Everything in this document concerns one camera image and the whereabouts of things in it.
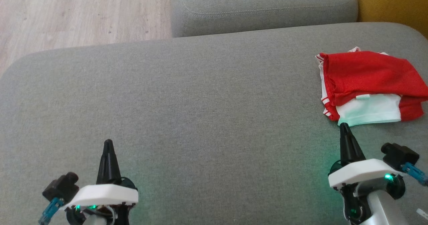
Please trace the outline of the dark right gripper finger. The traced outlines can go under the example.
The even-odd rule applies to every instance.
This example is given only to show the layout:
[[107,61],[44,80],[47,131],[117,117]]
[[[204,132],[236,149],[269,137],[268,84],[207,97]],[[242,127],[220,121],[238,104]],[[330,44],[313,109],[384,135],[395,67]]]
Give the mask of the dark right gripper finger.
[[341,123],[340,129],[340,163],[341,166],[366,160],[362,149],[355,136],[353,135],[350,126],[347,123]]

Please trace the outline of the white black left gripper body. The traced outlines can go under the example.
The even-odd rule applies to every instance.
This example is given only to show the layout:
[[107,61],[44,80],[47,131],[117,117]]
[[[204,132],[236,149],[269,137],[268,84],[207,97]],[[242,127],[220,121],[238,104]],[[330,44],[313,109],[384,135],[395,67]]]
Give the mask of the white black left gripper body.
[[87,185],[65,205],[70,225],[129,225],[130,210],[138,203],[133,182],[121,178],[120,185]]

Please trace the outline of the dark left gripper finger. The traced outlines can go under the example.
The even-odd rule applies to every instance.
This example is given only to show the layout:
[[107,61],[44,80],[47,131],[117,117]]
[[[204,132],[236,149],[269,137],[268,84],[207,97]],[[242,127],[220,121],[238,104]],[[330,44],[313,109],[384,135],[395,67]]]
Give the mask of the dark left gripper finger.
[[96,184],[119,184],[121,181],[121,173],[117,161],[116,152],[113,141],[107,139],[104,141],[103,152],[98,168]]

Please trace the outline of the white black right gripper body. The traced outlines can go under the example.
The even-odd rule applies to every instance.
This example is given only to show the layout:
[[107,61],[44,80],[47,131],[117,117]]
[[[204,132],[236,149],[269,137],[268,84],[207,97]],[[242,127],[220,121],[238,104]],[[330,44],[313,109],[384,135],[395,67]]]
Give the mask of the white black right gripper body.
[[328,181],[343,198],[343,214],[349,224],[406,223],[395,203],[405,194],[405,181],[384,161],[372,158],[344,167],[337,161]]

